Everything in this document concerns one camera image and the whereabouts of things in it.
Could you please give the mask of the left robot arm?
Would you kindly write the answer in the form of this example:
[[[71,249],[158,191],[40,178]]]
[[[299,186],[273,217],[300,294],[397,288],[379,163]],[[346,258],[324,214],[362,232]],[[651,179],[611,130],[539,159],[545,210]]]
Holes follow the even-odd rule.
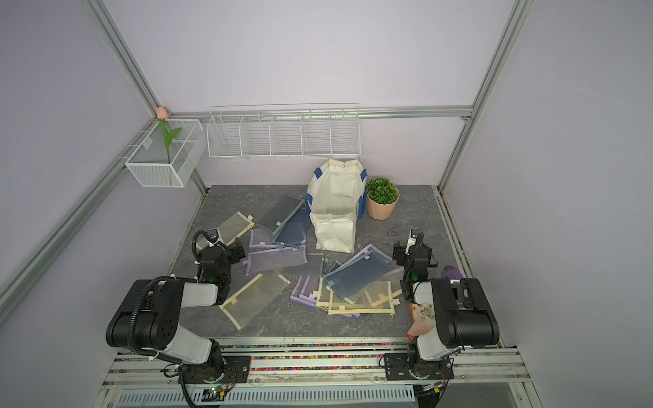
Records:
[[[232,266],[246,253],[239,240],[231,245],[210,242],[200,252],[196,246],[192,250],[198,267],[196,277],[169,275],[134,282],[107,326],[105,341],[109,346],[168,363],[223,372],[219,343],[184,328],[180,314],[184,308],[223,304],[231,290]]]

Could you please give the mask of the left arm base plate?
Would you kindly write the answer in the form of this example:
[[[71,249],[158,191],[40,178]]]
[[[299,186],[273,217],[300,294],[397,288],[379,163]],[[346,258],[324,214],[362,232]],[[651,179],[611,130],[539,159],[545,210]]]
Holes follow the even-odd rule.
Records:
[[[180,377],[185,384],[244,384],[248,380],[251,355],[222,355],[218,365],[211,361],[202,365],[183,365]]]

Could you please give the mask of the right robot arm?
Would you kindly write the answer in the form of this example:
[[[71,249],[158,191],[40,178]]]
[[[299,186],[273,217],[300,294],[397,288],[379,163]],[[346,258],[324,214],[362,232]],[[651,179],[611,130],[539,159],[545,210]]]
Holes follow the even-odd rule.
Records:
[[[404,269],[402,295],[409,304],[430,306],[435,327],[417,335],[409,348],[413,365],[442,361],[466,347],[483,348],[500,342],[498,322],[476,278],[431,278],[436,267],[432,249],[418,235],[412,243],[394,244],[392,259]]]

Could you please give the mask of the blue grey mesh pouch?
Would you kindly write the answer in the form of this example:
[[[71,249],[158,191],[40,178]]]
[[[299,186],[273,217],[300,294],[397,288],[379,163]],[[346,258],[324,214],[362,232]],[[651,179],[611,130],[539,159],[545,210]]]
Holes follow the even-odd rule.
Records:
[[[367,248],[333,272],[323,276],[324,284],[341,300],[349,298],[391,271],[391,258]]]

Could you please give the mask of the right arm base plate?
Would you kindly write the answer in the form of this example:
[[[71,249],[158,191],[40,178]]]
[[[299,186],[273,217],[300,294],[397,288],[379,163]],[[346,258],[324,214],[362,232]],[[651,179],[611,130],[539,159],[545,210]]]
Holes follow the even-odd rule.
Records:
[[[450,380],[454,378],[452,361],[422,360],[407,352],[386,353],[379,358],[389,381]]]

